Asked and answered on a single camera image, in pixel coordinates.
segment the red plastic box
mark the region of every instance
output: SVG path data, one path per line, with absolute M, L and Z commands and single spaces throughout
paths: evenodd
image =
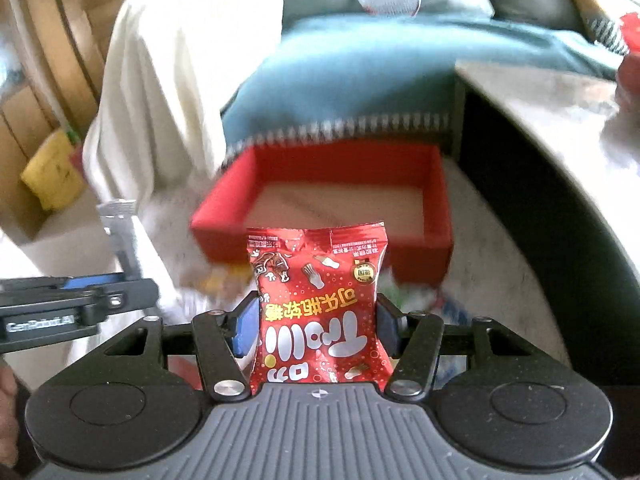
M 306 219 L 296 220 L 293 208 L 305 206 Z M 385 263 L 396 280 L 439 285 L 453 239 L 436 146 L 348 140 L 253 147 L 218 180 L 191 230 L 210 261 L 241 263 L 247 261 L 248 222 L 318 228 L 381 220 L 389 238 Z

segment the white blanket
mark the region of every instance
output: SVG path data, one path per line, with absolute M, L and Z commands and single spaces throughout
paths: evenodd
M 126 0 L 116 20 L 84 170 L 101 201 L 212 176 L 220 111 L 280 42 L 282 0 Z

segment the blue gripper pad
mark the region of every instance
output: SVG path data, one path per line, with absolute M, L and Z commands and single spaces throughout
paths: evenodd
M 258 335 L 258 329 L 260 328 L 260 300 L 258 298 L 252 300 L 242 309 L 236 319 L 236 335 L 231 340 L 231 351 L 234 357 L 241 358 L 249 353 Z
M 62 288 L 85 288 L 91 285 L 104 285 L 105 283 L 124 282 L 123 272 L 112 272 L 111 274 L 96 274 L 95 276 L 78 276 L 77 278 L 69 278 L 68 282 Z

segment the candy bag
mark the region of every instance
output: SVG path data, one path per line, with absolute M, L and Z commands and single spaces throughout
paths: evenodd
M 264 382 L 375 381 L 392 367 L 376 336 L 383 223 L 330 229 L 248 229 L 260 294 L 250 378 Z

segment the white table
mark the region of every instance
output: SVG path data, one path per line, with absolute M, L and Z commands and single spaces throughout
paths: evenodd
M 458 63 L 456 72 L 516 123 L 591 203 L 640 281 L 640 125 L 616 112 L 615 83 L 474 62 Z
M 615 83 L 456 67 L 453 155 L 536 272 L 575 368 L 640 384 L 640 128 Z

